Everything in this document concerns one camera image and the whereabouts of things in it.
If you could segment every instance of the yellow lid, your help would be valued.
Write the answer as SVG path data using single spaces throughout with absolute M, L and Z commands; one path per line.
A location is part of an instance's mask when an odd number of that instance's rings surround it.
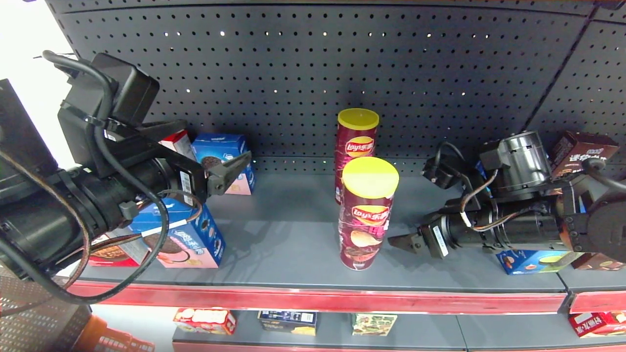
M 366 199 L 386 198 L 398 187 L 400 175 L 389 162 L 374 157 L 352 159 L 341 177 L 344 187 Z
M 337 121 L 355 131 L 366 131 L 378 126 L 378 114 L 368 109 L 351 108 L 341 110 Z

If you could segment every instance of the pegboard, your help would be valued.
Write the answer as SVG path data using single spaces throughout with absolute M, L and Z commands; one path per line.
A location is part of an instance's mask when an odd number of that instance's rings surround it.
M 85 9 L 49 3 L 81 57 L 109 53 L 161 83 L 148 120 L 184 118 L 196 132 L 246 134 L 258 157 L 331 157 L 336 114 L 351 106 L 380 114 L 377 154 L 386 158 L 429 157 L 444 139 L 470 152 L 518 132 L 588 10 L 499 1 L 138 8 L 112 1 L 106 11 L 87 1 Z M 126 8 L 115 9 L 120 4 Z M 491 5 L 524 11 L 484 7 Z
M 592 22 L 529 124 L 547 148 L 564 130 L 606 134 L 626 143 L 626 26 Z M 611 163 L 626 163 L 621 148 Z
M 73 13 L 81 11 L 100 11 L 107 9 L 122 9 L 122 8 L 144 8 L 154 6 L 172 6 L 174 5 L 171 0 L 99 0 L 99 1 L 77 1 L 77 0 L 47 0 L 48 4 L 52 4 L 51 10 L 54 13 Z M 175 0 L 176 6 L 185 5 L 198 5 L 197 0 Z M 228 3 L 240 3 L 240 4 L 267 4 L 264 0 L 244 0 L 244 1 L 228 1 L 228 0 L 213 0 L 202 1 L 202 4 L 228 4 Z M 590 2 L 572 2 L 572 1 L 526 1 L 526 0 L 449 0 L 449 1 L 415 1 L 415 0 L 383 0 L 373 1 L 364 0 L 355 2 L 354 0 L 275 0 L 274 4 L 325 4 L 329 3 L 355 5 L 358 4 L 401 4 L 401 5 L 422 5 L 422 6 L 463 6 L 463 7 L 481 7 L 481 8 L 502 8 L 502 9 L 517 9 L 528 11 L 544 11 L 554 13 L 567 13 L 567 14 L 579 14 L 586 15 L 590 12 L 593 4 Z
M 417 176 L 424 168 L 423 159 L 386 158 L 401 175 Z M 334 175 L 332 157 L 254 157 L 252 167 L 256 172 L 308 173 Z
M 622 6 L 619 10 L 598 9 L 593 19 L 600 21 L 610 21 L 616 23 L 626 23 L 626 7 Z

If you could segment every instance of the green snack box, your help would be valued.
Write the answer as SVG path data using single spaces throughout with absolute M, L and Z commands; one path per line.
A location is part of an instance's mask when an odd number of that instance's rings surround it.
M 352 335 L 387 336 L 396 322 L 396 314 L 352 314 Z

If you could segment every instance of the lay's logo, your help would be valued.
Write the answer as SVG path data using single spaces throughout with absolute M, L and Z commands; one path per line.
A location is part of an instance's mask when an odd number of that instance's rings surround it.
M 354 137 L 346 143 L 346 154 L 353 158 L 365 157 L 372 154 L 374 139 L 368 136 Z
M 363 224 L 382 226 L 389 217 L 389 207 L 383 205 L 357 205 L 352 207 L 352 216 Z

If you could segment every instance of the snack box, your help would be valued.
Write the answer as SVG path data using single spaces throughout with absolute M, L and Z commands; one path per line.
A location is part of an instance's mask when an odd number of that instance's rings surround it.
M 189 333 L 232 335 L 237 328 L 235 316 L 219 309 L 179 308 L 174 323 Z
M 129 228 L 115 229 L 97 237 L 93 241 L 93 244 L 119 236 L 130 235 L 132 233 Z M 136 267 L 141 264 L 147 255 L 148 248 L 141 241 L 137 240 L 92 253 L 89 256 L 89 265 Z
M 291 311 L 259 311 L 263 330 L 298 335 L 316 335 L 317 313 Z
M 588 158 L 610 158 L 619 145 L 609 136 L 566 131 L 548 153 L 553 177 L 582 171 L 581 163 Z
M 216 268 L 220 265 L 226 242 L 205 204 L 202 214 L 187 222 L 197 210 L 175 199 L 164 198 L 170 214 L 168 239 L 157 259 L 165 267 Z M 161 215 L 154 204 L 139 212 L 129 227 L 141 232 L 144 243 L 153 248 L 161 231 Z
M 584 253 L 572 262 L 578 270 L 616 271 L 624 267 L 624 263 L 615 261 L 602 253 Z
M 191 160 L 196 160 L 187 130 L 182 130 L 178 133 L 174 133 L 173 135 L 170 135 L 160 141 L 159 144 L 169 149 L 172 149 L 174 152 L 182 154 Z
M 579 338 L 615 336 L 626 333 L 625 312 L 582 313 L 570 315 L 570 324 Z
M 352 314 L 352 335 L 387 336 L 396 322 L 396 314 Z
M 582 253 L 567 251 L 503 251 L 496 255 L 509 275 L 558 272 Z
M 248 151 L 243 135 L 204 133 L 192 143 L 196 160 L 205 170 Z M 254 190 L 254 173 L 248 164 L 237 180 L 226 190 L 226 194 L 250 195 Z

